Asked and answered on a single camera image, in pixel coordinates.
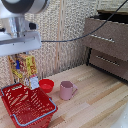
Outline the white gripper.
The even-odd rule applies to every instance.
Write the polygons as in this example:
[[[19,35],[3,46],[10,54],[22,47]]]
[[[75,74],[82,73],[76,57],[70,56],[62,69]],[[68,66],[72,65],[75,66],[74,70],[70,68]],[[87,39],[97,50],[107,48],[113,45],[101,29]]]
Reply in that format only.
[[[40,47],[41,38],[38,32],[26,32],[22,37],[16,38],[0,32],[0,57],[16,54],[16,69],[20,69],[18,53],[39,49]]]

